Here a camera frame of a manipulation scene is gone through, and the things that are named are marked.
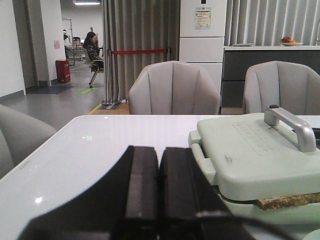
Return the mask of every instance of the woman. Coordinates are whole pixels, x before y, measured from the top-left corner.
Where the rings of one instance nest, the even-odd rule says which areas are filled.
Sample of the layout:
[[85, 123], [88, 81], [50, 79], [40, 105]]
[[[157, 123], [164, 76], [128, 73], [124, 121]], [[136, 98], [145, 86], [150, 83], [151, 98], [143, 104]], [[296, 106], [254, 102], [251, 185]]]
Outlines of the woman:
[[[97, 35], [93, 31], [88, 32], [83, 43], [83, 48], [87, 50], [91, 61], [104, 59], [103, 57], [99, 56], [99, 48], [97, 47], [97, 42], [98, 42]], [[103, 61], [98, 61], [97, 63], [99, 64], [99, 68], [104, 67]]]

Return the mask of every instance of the gray chair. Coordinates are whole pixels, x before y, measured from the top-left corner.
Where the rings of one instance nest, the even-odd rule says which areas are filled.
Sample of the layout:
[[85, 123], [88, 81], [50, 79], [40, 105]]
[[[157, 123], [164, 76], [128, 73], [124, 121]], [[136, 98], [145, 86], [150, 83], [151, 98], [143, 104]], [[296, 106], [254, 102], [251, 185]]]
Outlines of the gray chair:
[[89, 64], [89, 68], [91, 68], [91, 72], [94, 72], [91, 81], [89, 82], [89, 87], [92, 89], [94, 81], [96, 79], [97, 74], [103, 74], [104, 73], [104, 69], [103, 68], [99, 68], [99, 64], [98, 62], [103, 62], [103, 60], [90, 60], [89, 54], [88, 54], [88, 50], [83, 48], [84, 53], [85, 53], [85, 58], [86, 58], [86, 63]]
[[243, 113], [262, 113], [278, 105], [295, 115], [320, 115], [320, 76], [310, 67], [269, 61], [249, 67]]
[[0, 179], [55, 132], [43, 121], [0, 104]]
[[203, 67], [166, 61], [141, 71], [128, 102], [133, 115], [216, 115], [220, 94]]

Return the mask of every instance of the white table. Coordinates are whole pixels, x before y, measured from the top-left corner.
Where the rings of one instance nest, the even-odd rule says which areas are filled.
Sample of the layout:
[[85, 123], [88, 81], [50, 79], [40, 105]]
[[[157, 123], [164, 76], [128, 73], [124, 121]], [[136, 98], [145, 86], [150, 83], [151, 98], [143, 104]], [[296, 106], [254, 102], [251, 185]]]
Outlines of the white table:
[[[0, 240], [14, 240], [28, 221], [74, 198], [94, 184], [128, 145], [188, 147], [197, 115], [85, 115], [74, 118], [0, 180]], [[320, 116], [303, 116], [320, 127]], [[319, 226], [286, 226], [299, 238]], [[261, 233], [259, 239], [268, 238]]]

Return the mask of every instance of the green floor sticker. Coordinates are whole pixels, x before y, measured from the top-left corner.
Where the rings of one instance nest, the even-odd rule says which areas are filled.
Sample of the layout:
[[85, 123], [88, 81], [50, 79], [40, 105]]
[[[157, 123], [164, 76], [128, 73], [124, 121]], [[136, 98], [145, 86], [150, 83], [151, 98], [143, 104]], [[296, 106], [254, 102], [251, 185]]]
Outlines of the green floor sticker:
[[97, 87], [93, 87], [93, 88], [84, 88], [81, 91], [78, 91], [76, 94], [89, 94], [92, 93], [94, 90], [97, 90]]

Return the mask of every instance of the fruit plate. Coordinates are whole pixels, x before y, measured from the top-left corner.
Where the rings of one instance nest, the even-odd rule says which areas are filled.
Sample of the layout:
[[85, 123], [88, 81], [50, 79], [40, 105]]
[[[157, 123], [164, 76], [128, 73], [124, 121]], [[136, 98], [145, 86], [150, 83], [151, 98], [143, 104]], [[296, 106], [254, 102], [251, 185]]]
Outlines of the fruit plate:
[[292, 47], [292, 46], [301, 46], [304, 43], [303, 42], [280, 42], [280, 44], [286, 46], [286, 47]]

